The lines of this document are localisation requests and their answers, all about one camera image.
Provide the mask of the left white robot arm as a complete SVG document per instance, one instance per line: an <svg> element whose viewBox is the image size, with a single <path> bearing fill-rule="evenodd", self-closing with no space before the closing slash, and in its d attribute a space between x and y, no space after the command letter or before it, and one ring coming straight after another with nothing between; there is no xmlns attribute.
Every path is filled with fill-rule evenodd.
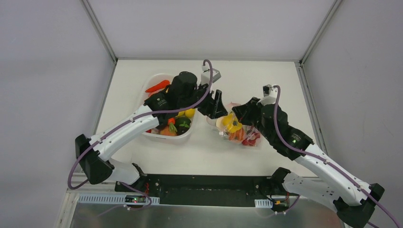
<svg viewBox="0 0 403 228"><path fill-rule="evenodd" d="M76 156L88 182L93 185L106 180L124 182L133 192L140 192L145 186L140 168L116 161L112 156L134 138L166 125L169 119L190 108L211 119L228 113L221 90L212 91L209 83L198 84L196 75L183 71L165 89L145 99L136 111L105 133L78 136Z"/></svg>

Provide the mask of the red cherry bunch green stem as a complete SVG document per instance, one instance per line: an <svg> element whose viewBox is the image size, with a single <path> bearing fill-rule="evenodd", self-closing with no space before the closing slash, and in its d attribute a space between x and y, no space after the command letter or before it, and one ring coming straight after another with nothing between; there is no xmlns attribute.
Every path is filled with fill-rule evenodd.
<svg viewBox="0 0 403 228"><path fill-rule="evenodd" d="M242 141L241 144L244 146L255 147L260 143L260 138L260 133L251 133Z"/></svg>

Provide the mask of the orange pumpkin toy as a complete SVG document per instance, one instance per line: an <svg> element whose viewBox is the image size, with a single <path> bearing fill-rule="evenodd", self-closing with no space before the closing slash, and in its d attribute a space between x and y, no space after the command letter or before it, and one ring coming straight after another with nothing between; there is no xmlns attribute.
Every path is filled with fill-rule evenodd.
<svg viewBox="0 0 403 228"><path fill-rule="evenodd" d="M235 142L242 142L246 137L245 131L243 128L239 129L236 132L230 133L229 134L229 140L230 141L235 141Z"/></svg>

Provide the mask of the yellow bell pepper toy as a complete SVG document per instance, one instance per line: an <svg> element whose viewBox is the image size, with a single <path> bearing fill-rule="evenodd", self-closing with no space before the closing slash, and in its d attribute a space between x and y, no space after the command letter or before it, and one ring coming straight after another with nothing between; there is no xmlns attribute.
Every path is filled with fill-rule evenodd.
<svg viewBox="0 0 403 228"><path fill-rule="evenodd" d="M222 123L224 125L224 131L228 133L236 132L243 127L234 113L229 113L225 116Z"/></svg>

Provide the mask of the brown mushroom slice toy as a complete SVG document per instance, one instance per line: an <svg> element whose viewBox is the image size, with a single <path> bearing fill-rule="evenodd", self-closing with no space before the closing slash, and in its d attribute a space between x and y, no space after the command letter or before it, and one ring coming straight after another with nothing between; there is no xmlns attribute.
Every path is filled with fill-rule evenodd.
<svg viewBox="0 0 403 228"><path fill-rule="evenodd" d="M223 116L223 117L220 117L220 118L218 118L218 119L216 120L216 127L217 127L220 131L222 131L222 130L224 129L224 125L223 125L223 123L222 123L223 119L224 119L224 116Z"/></svg>

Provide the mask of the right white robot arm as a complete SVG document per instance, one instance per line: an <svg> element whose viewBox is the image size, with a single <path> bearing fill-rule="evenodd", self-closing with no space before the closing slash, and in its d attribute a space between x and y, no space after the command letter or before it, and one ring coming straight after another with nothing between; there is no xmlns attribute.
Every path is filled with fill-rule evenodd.
<svg viewBox="0 0 403 228"><path fill-rule="evenodd" d="M375 210L384 188L359 180L335 164L313 140L301 130L289 125L288 115L274 104L263 105L258 98L232 108L238 121L255 127L281 155L304 166L321 179L321 183L306 180L286 168L279 167L270 177L270 190L285 191L318 202L332 211L347 225L363 228Z"/></svg>

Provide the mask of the clear pink-dotted zip bag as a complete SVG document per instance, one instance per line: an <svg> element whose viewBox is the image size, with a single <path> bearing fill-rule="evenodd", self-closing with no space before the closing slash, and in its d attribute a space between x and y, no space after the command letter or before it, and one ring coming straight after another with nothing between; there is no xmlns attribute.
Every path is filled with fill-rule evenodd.
<svg viewBox="0 0 403 228"><path fill-rule="evenodd" d="M238 120L232 108L239 105L239 103L228 103L225 105L228 111L226 116L218 119L206 117L206 122L225 141L245 147L257 147L261 143L261 134L255 127L242 124Z"/></svg>

